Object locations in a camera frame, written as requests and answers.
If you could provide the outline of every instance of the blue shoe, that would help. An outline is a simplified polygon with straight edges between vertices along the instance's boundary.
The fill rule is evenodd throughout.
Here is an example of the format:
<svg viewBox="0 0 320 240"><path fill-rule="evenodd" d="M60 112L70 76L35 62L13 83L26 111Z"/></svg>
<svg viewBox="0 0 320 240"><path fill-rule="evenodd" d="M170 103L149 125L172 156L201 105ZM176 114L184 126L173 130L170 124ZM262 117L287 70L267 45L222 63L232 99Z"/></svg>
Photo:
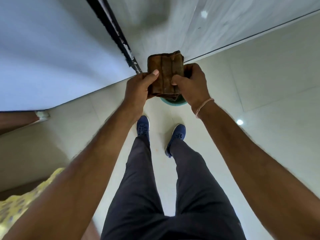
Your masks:
<svg viewBox="0 0 320 240"><path fill-rule="evenodd" d="M146 137L148 138L148 141L150 141L150 139L149 139L149 119L145 115L142 115L140 117L140 119L138 119L138 121L137 121L137 134L138 134L138 136L146 135Z"/></svg>
<svg viewBox="0 0 320 240"><path fill-rule="evenodd" d="M174 141L174 139L180 139L183 140L186 137L186 127L184 126L184 124L178 124L172 133L172 137L167 145L167 147L165 148L165 154L170 158L172 157L171 153L170 153L170 145L171 143Z"/></svg>

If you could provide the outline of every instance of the dark gray pants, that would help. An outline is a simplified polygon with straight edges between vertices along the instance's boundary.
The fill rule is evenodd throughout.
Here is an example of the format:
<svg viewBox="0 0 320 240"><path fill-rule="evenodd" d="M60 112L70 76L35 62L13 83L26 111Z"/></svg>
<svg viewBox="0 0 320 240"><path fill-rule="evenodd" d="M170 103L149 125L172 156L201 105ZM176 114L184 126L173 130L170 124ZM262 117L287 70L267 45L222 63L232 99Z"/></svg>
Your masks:
<svg viewBox="0 0 320 240"><path fill-rule="evenodd" d="M170 152L178 173L175 216L163 213L150 144L146 136L138 136L101 239L246 239L229 199L202 156L179 139L172 142Z"/></svg>

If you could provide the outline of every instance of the hand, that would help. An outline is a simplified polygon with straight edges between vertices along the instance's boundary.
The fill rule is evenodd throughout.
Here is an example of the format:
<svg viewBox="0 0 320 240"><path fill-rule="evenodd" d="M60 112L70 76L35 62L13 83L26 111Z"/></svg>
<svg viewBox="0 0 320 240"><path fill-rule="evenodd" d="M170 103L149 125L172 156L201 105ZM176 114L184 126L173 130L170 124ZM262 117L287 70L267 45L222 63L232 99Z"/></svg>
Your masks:
<svg viewBox="0 0 320 240"><path fill-rule="evenodd" d="M130 108L137 121L142 113L148 97L148 87L157 80L159 71L155 69L151 74L140 73L127 81L125 96L122 105Z"/></svg>
<svg viewBox="0 0 320 240"><path fill-rule="evenodd" d="M183 98L190 104L193 113L210 98L205 74L196 63L184 65L185 76L174 75L172 85L178 85Z"/></svg>

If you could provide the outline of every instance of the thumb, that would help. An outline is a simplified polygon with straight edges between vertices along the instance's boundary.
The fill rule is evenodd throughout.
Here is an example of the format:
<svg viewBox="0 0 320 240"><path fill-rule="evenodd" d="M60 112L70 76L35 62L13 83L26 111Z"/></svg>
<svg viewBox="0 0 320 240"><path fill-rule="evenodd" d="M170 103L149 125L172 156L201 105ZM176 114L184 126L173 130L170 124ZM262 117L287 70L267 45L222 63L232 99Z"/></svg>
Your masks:
<svg viewBox="0 0 320 240"><path fill-rule="evenodd" d="M159 71L155 69L151 74L147 75L143 80L142 83L148 87L150 86L155 80L158 79Z"/></svg>
<svg viewBox="0 0 320 240"><path fill-rule="evenodd" d="M171 84L172 85L180 85L181 83L183 83L186 79L186 77L180 76L180 75L174 75L171 79Z"/></svg>

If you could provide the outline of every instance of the yellow patterned fabric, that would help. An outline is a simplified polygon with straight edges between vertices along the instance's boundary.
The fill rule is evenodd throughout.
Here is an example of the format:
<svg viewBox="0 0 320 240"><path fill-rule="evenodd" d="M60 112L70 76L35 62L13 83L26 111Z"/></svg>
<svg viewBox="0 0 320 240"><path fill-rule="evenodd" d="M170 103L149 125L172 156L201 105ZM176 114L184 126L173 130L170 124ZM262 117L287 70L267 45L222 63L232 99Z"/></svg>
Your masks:
<svg viewBox="0 0 320 240"><path fill-rule="evenodd" d="M31 192L25 193L21 196L13 195L5 201L0 201L0 239L3 238L19 217L25 213L31 202L37 198L63 170L64 168L58 168L55 170L48 180L39 184Z"/></svg>

